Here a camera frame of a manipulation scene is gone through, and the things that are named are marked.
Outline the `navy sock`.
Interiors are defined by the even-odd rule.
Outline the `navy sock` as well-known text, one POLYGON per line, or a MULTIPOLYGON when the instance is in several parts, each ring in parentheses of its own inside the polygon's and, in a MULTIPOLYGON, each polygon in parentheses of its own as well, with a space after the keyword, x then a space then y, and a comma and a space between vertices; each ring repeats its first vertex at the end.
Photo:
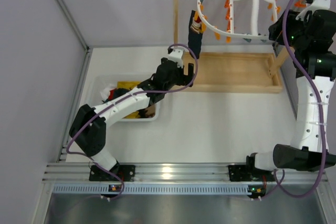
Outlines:
POLYGON ((189 24, 188 24, 188 47, 192 50, 197 59, 200 58, 203 32, 201 31, 201 20, 194 19, 196 14, 195 10, 191 11, 189 24))

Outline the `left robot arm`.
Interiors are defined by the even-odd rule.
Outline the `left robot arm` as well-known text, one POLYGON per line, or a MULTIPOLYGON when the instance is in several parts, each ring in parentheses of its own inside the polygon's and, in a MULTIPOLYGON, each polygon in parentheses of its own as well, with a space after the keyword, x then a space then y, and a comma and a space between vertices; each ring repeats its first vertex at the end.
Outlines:
POLYGON ((69 131, 72 142, 98 168, 116 176, 119 163, 106 149, 107 129, 127 115, 158 103, 167 93, 174 91, 174 86, 179 86, 180 90, 191 87, 197 72, 197 62, 184 68, 173 60, 162 58, 156 73, 124 95, 94 107, 81 106, 69 131))

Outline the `white round clip hanger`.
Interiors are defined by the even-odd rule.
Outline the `white round clip hanger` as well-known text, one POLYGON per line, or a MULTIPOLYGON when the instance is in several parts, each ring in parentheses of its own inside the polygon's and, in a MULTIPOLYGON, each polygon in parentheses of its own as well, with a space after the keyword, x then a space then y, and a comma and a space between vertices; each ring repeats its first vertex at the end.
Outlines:
POLYGON ((197 0, 190 30, 200 36, 209 30, 226 42, 267 42, 268 27, 280 18, 281 11, 279 0, 197 0))

